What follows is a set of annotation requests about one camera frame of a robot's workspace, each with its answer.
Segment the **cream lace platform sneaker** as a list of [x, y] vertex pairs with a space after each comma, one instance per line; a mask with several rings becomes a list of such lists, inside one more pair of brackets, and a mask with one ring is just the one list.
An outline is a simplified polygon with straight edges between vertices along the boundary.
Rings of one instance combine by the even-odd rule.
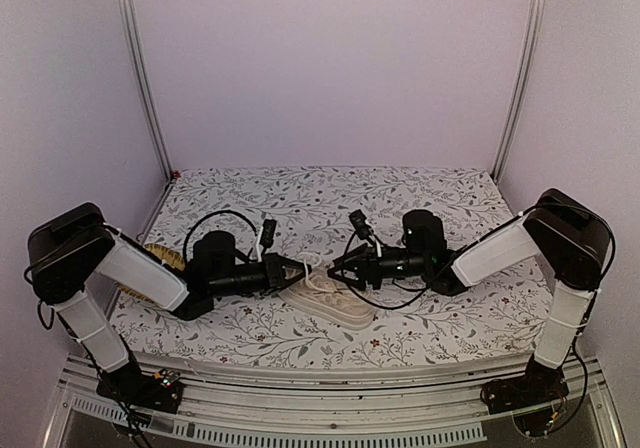
[[374, 321], [374, 309], [330, 278], [322, 256], [301, 252], [303, 278], [278, 293], [288, 305], [350, 330], [364, 330]]

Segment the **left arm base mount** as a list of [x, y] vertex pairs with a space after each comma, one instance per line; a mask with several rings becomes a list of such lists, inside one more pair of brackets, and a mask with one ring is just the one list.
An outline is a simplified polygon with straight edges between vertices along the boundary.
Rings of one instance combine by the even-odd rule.
[[127, 365], [113, 372], [103, 372], [97, 394], [135, 407], [176, 414], [182, 401], [184, 384], [181, 374], [161, 369], [148, 375], [138, 366]]

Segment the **floral patterned table mat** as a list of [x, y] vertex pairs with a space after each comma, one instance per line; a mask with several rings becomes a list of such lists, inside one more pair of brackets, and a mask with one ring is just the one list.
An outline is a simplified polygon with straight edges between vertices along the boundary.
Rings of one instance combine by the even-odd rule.
[[[352, 242], [348, 216], [361, 210], [387, 244], [399, 243], [402, 216], [427, 209], [459, 248], [509, 219], [490, 176], [478, 169], [298, 167], [186, 170], [149, 241], [187, 249], [211, 230], [231, 232], [247, 250], [253, 229], [277, 221], [274, 249], [325, 265]], [[517, 267], [455, 296], [426, 292], [420, 280], [370, 291], [379, 304], [364, 330], [311, 316], [277, 295], [233, 296], [194, 321], [121, 295], [111, 323], [137, 352], [251, 367], [364, 369], [429, 366], [527, 354], [539, 341], [552, 295], [542, 272]]]

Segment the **aluminium front rail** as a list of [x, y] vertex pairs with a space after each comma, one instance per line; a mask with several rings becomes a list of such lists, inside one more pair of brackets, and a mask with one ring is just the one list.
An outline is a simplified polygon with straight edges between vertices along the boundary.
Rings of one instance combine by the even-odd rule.
[[560, 431], [520, 433], [523, 411], [493, 414], [480, 399], [494, 379], [521, 374], [526, 357], [383, 369], [284, 369], [140, 354], [146, 372], [181, 373], [174, 414], [147, 412], [154, 447], [625, 447], [594, 357], [569, 359]]

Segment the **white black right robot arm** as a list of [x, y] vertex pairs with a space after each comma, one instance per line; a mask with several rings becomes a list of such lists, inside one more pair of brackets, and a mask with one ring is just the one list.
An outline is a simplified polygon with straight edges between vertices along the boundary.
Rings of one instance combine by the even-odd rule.
[[335, 259], [328, 276], [356, 296], [386, 281], [418, 278], [425, 290], [454, 297], [526, 265], [554, 279], [531, 357], [534, 368], [517, 383], [517, 395], [527, 404], [554, 390], [553, 371], [564, 364], [588, 323], [617, 251], [609, 223], [558, 189], [543, 192], [532, 206], [458, 249], [449, 246], [443, 221], [427, 209], [403, 215], [398, 246], [382, 243], [361, 211], [349, 219], [361, 243]]

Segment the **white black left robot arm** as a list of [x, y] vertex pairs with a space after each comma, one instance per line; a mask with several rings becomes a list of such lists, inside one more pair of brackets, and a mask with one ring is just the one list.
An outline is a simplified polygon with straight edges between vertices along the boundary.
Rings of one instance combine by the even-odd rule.
[[179, 270], [107, 224], [101, 210], [87, 202], [29, 234], [24, 277], [97, 366], [110, 373], [111, 387], [126, 401], [138, 402], [148, 394], [148, 380], [131, 366], [133, 356], [86, 291], [87, 280], [105, 276], [192, 321], [211, 312], [219, 298], [280, 291], [304, 279], [310, 271], [305, 263], [267, 251], [274, 231], [274, 221], [266, 220], [256, 258], [240, 252], [232, 234], [211, 231], [194, 244], [191, 259]]

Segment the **yellow woven placemat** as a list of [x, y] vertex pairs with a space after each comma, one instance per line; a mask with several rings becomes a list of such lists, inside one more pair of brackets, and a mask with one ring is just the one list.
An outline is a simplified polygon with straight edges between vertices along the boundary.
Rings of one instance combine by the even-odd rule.
[[[157, 243], [144, 244], [143, 247], [147, 252], [158, 258], [161, 264], [165, 265], [167, 268], [171, 268], [172, 270], [181, 273], [186, 267], [186, 262], [183, 256], [175, 250]], [[129, 286], [123, 285], [119, 282], [116, 282], [115, 286], [122, 293], [126, 293], [135, 299], [155, 304], [155, 301], [153, 301], [151, 298], [133, 290]]]

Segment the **aluminium frame post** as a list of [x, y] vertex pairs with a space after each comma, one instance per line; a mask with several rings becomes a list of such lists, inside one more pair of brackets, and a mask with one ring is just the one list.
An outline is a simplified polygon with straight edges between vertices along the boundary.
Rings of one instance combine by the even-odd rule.
[[126, 44], [139, 93], [143, 114], [151, 138], [152, 147], [160, 170], [167, 183], [174, 179], [174, 169], [169, 150], [162, 133], [161, 124], [152, 93], [151, 83], [144, 59], [142, 39], [136, 19], [134, 0], [118, 0]]
[[546, 0], [530, 0], [522, 50], [516, 72], [505, 124], [497, 146], [496, 156], [491, 169], [493, 181], [499, 185], [503, 179], [511, 148], [516, 138], [521, 111], [534, 64], [537, 43], [543, 24]]

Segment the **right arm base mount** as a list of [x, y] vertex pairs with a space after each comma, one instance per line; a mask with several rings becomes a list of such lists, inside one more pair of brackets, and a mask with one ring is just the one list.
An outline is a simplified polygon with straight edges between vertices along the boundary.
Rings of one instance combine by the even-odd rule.
[[483, 384], [480, 400], [490, 414], [497, 414], [560, 400], [568, 394], [561, 367], [548, 368], [531, 358], [523, 374]]

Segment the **right aluminium frame post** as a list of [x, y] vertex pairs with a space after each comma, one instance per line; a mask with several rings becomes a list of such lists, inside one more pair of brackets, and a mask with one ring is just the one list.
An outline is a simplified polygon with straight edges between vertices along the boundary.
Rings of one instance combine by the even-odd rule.
[[537, 43], [543, 24], [546, 0], [530, 0], [522, 50], [516, 72], [505, 124], [497, 146], [496, 156], [491, 169], [493, 181], [499, 185], [503, 179], [511, 148], [516, 138], [521, 111], [534, 64]]

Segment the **left aluminium frame post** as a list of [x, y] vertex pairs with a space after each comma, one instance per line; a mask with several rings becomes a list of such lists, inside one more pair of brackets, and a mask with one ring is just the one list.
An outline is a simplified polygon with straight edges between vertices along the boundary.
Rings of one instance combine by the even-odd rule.
[[139, 93], [143, 114], [151, 138], [152, 147], [160, 170], [167, 183], [174, 179], [174, 169], [169, 150], [162, 133], [161, 124], [152, 93], [151, 83], [144, 59], [142, 39], [136, 19], [134, 0], [118, 0], [126, 44]]

